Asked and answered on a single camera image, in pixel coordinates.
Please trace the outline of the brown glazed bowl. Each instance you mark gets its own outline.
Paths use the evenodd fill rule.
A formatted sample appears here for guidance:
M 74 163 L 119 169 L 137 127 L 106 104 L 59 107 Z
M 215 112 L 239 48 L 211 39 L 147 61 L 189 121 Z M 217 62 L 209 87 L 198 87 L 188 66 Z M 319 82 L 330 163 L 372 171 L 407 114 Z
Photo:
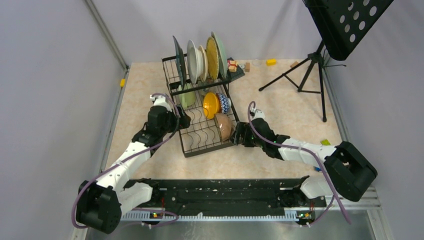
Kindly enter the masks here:
M 224 113 L 214 115 L 214 122 L 219 130 L 219 136 L 222 142 L 229 140 L 233 133 L 232 120 Z

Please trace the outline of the green white mug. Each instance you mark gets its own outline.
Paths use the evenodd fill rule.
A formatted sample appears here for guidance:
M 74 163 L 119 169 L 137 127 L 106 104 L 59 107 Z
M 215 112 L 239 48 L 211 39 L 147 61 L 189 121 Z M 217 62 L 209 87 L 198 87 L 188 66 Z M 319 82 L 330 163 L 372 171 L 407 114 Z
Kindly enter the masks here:
M 178 91 L 190 90 L 192 88 L 193 88 L 192 83 L 188 82 L 188 83 L 185 84 L 184 89 L 180 85 L 177 90 Z M 181 93 L 181 94 L 178 95 L 178 98 L 179 98 L 180 104 L 183 107 L 183 109 L 187 109 L 188 107 L 194 105 L 195 102 L 196 102 L 196 94 L 195 94 L 194 91 Z

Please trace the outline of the red patterned bowl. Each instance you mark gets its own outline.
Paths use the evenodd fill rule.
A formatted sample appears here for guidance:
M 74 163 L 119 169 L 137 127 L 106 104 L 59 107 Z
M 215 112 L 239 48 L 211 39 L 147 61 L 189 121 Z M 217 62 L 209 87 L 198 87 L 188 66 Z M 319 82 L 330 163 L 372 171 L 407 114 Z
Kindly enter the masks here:
M 220 103 L 220 109 L 223 114 L 228 114 L 232 108 L 232 101 L 224 93 L 216 93 L 216 96 Z

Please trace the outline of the yellow bowl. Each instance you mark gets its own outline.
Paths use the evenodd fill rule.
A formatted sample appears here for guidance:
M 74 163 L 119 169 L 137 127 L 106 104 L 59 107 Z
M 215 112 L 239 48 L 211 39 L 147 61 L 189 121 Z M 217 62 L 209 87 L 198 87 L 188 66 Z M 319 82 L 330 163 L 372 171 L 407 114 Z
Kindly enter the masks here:
M 203 99 L 203 113 L 207 119 L 213 119 L 215 114 L 221 112 L 221 103 L 217 95 L 213 92 L 208 92 Z

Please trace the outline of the black wire dish rack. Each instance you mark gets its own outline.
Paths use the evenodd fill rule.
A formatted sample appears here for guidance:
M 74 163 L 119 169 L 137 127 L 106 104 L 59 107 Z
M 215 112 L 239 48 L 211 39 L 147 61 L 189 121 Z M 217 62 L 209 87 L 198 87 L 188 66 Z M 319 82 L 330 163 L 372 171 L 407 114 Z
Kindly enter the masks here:
M 204 115 L 203 100 L 204 96 L 199 93 L 199 79 L 192 83 L 193 88 L 188 90 L 178 90 L 180 79 L 177 71 L 176 56 L 168 56 L 161 59 L 162 69 L 165 75 L 166 86 L 172 99 L 176 104 L 180 104 L 178 95 L 194 91 L 196 102 L 184 111 L 191 118 L 189 128 L 179 130 L 179 139 L 183 155 L 186 158 L 198 156 L 201 154 L 217 151 L 220 149 L 232 147 L 230 140 L 221 141 L 219 129 L 213 119 L 207 119 Z M 208 84 L 210 92 L 222 93 L 230 97 L 229 80 L 214 80 Z

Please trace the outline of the cream floral plate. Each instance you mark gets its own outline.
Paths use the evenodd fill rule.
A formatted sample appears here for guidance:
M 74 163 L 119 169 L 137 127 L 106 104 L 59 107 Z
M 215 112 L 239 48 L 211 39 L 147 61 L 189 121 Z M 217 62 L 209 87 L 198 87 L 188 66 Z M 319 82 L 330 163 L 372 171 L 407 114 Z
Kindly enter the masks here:
M 200 80 L 202 82 L 205 82 L 208 77 L 208 68 L 209 68 L 207 54 L 206 54 L 206 50 L 204 49 L 202 45 L 200 45 L 198 49 L 200 50 L 200 53 L 201 53 L 201 60 L 202 60 L 202 66 L 203 66 L 201 75 L 200 75 Z

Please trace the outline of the white plate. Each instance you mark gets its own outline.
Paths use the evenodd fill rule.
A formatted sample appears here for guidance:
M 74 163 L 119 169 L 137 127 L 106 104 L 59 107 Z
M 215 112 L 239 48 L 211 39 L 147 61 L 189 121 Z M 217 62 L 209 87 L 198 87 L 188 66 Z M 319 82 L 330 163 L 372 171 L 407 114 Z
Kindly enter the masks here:
M 187 43 L 187 63 L 190 81 L 195 84 L 204 70 L 204 63 L 201 51 L 190 39 Z

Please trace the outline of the dark teal square plate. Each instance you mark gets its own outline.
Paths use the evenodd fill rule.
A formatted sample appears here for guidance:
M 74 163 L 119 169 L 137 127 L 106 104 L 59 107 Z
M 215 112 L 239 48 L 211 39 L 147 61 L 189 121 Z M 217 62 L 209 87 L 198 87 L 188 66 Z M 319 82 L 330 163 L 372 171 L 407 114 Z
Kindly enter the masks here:
M 172 38 L 173 38 L 174 47 L 175 47 L 175 61 L 176 61 L 176 68 L 177 68 L 177 72 L 178 72 L 178 77 L 179 77 L 179 80 L 180 80 L 180 86 L 181 86 L 181 89 L 184 90 L 186 80 L 187 80 L 185 56 L 184 56 L 184 52 L 183 52 L 178 40 L 176 39 L 176 37 L 173 35 Z

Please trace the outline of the yellow bamboo pattern plate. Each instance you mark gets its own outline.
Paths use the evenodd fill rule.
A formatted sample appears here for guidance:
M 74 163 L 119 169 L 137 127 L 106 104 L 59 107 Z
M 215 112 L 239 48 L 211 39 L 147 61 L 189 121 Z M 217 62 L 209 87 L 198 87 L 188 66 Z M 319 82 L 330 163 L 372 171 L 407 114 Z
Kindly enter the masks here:
M 208 74 L 213 80 L 216 80 L 219 75 L 219 56 L 216 41 L 212 36 L 206 42 L 206 57 L 208 61 Z

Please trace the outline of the light green flower plate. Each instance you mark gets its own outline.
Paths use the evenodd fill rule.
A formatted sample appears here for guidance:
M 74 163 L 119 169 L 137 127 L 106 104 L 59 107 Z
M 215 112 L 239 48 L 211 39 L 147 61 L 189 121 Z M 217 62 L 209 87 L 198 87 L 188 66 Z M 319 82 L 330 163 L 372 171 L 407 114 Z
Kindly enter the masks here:
M 227 62 L 227 54 L 225 46 L 222 42 L 222 40 L 218 37 L 218 35 L 215 32 L 211 32 L 211 36 L 214 38 L 216 44 L 217 44 L 217 50 L 218 50 L 218 58 L 219 58 L 219 72 L 221 74 L 221 79 L 226 80 L 227 79 L 227 72 L 228 72 L 228 62 Z

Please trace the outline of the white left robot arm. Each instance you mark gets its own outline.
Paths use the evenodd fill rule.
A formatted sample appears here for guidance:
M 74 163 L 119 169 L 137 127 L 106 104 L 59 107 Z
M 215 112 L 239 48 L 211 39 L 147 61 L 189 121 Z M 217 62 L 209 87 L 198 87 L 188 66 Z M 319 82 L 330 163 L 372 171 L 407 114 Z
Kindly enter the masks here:
M 110 234 L 122 216 L 138 205 L 156 206 L 161 198 L 159 191 L 146 183 L 126 184 L 135 171 L 167 142 L 166 134 L 173 136 L 178 130 L 188 128 L 190 121 L 180 104 L 174 109 L 162 105 L 151 107 L 147 122 L 133 136 L 119 159 L 98 176 L 81 183 L 72 206 L 72 224 L 80 229 L 93 228 Z

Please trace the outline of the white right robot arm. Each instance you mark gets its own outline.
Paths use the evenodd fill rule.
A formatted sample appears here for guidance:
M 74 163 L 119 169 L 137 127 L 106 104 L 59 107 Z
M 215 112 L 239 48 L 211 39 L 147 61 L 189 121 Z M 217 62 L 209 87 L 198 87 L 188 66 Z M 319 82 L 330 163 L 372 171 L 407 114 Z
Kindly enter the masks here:
M 293 200 L 299 206 L 335 193 L 358 202 L 378 176 L 376 168 L 351 142 L 322 145 L 299 141 L 274 133 L 263 118 L 239 122 L 229 139 L 234 145 L 259 147 L 270 158 L 319 168 L 322 175 L 306 177 L 293 192 Z

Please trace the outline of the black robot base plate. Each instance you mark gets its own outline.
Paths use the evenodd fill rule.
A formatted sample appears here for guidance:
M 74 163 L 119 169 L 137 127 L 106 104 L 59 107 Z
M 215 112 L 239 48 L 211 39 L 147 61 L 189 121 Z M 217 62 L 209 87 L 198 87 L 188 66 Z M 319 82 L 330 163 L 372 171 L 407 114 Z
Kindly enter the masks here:
M 304 178 L 283 179 L 131 179 L 127 190 L 136 183 L 153 188 L 151 199 L 139 208 L 168 211 L 184 217 L 213 219 L 268 219 L 283 217 L 290 208 L 299 211 L 296 217 L 324 208 L 325 197 L 309 199 L 300 190 Z

